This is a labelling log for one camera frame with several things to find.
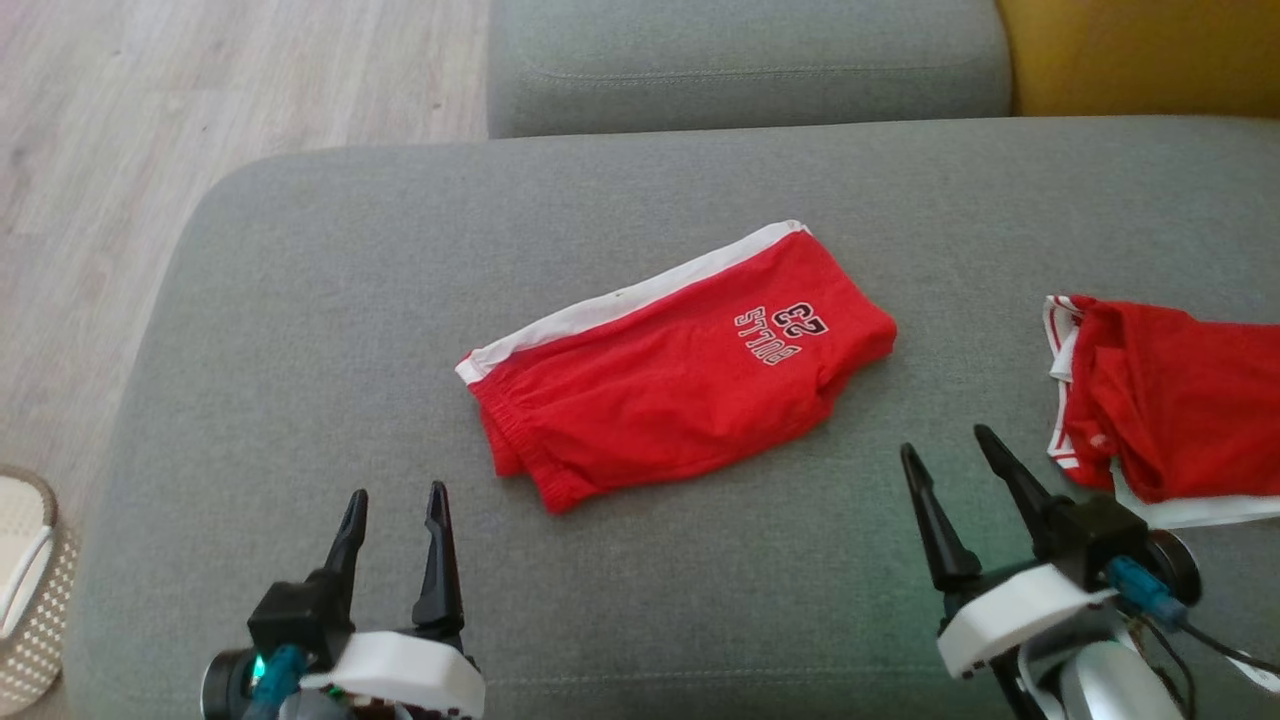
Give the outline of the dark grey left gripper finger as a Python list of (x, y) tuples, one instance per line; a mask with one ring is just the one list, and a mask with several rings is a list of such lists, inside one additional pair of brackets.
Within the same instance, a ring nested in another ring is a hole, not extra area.
[(422, 587), (411, 611), (413, 634), (419, 638), (461, 638), (465, 606), (456, 557), (451, 505), (445, 484), (434, 480), (424, 521), (430, 536)]
[(364, 488), (356, 489), (349, 497), (325, 562), (306, 578), (310, 588), (310, 614), (321, 626), (351, 624), (355, 575), (358, 553), (366, 537), (367, 520), (369, 492)]

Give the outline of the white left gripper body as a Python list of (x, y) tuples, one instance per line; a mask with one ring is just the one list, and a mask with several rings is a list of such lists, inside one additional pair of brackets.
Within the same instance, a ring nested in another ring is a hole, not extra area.
[(347, 694), (387, 700), (451, 717), (481, 719), (486, 685), (483, 674), (451, 644), (398, 632), (358, 632), (325, 673), (300, 680), (306, 691), (328, 685)]

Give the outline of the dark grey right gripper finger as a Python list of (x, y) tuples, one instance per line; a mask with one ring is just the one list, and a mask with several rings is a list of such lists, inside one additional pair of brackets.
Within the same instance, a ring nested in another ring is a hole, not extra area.
[(933, 587), (956, 593), (982, 577), (980, 560), (960, 541), (947, 512), (934, 495), (934, 482), (911, 443), (900, 448), (911, 507)]
[(988, 425), (974, 425), (974, 436), (991, 471), (1005, 483), (1018, 507), (1033, 555), (1039, 561), (1050, 561), (1059, 552), (1053, 518), (1075, 501), (1065, 495), (1051, 495)]

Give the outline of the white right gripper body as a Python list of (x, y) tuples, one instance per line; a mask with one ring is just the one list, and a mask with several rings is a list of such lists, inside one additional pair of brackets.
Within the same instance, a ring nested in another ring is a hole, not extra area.
[(1087, 591), (1052, 564), (989, 582), (979, 571), (943, 574), (945, 628), (937, 650), (952, 679), (961, 679), (1012, 652), (1015, 667), (1048, 667), (1085, 647), (1117, 637), (1117, 592)]

